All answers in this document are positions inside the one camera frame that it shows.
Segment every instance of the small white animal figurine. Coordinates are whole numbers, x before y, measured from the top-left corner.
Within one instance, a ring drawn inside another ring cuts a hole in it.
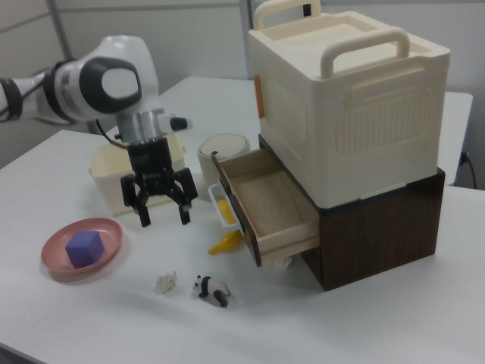
[[[175,273],[175,271],[172,275],[167,273],[166,275],[161,275],[157,279],[157,285],[162,293],[166,293],[174,288],[176,282],[177,274]]]
[[[230,295],[230,292],[224,282],[209,276],[201,278],[201,276],[198,275],[194,282],[194,289],[201,291],[201,293],[199,293],[200,298],[206,298],[207,295],[211,294],[221,304],[221,307],[227,306],[226,297]]]

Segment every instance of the orange tab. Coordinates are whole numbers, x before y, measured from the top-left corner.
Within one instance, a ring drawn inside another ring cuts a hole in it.
[[[264,118],[263,93],[261,92],[261,78],[258,74],[255,75],[255,93],[256,104],[258,105],[258,116],[262,119]]]

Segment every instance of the open drawer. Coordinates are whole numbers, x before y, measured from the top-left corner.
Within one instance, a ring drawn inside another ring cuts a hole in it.
[[[317,210],[268,150],[212,160],[258,266],[320,245]]]

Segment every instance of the pink plate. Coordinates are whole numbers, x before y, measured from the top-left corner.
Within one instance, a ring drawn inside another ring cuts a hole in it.
[[[82,268],[73,267],[65,247],[76,231],[99,231],[105,251],[96,263]],[[80,275],[106,264],[120,249],[122,238],[123,230],[116,221],[109,218],[87,218],[69,224],[52,235],[45,242],[40,257],[44,265],[52,272],[63,275]]]

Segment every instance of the panda figurine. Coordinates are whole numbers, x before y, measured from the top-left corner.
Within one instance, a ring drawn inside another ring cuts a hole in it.
[[[226,296],[229,296],[230,292],[227,289],[227,285],[217,279],[213,279],[209,276],[201,278],[201,276],[198,275],[194,282],[194,290],[202,291],[199,293],[200,298],[206,298],[207,295],[211,294],[221,304],[221,307],[227,306]]]

